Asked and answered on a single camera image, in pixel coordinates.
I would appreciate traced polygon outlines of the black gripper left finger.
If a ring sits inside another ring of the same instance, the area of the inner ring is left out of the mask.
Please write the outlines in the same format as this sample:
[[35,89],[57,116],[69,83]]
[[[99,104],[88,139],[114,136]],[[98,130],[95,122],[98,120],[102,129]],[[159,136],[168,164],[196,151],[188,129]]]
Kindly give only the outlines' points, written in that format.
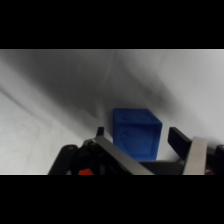
[[152,175],[152,172],[105,137],[103,127],[86,140],[77,156],[79,175]]

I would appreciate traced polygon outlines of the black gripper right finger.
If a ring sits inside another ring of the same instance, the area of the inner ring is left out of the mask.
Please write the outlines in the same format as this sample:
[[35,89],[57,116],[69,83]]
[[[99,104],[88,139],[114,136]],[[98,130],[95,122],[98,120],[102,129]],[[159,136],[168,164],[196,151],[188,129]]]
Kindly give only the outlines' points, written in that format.
[[183,175],[203,175],[205,173],[207,157],[206,139],[194,137],[190,140],[176,127],[170,127],[167,141],[184,162]]

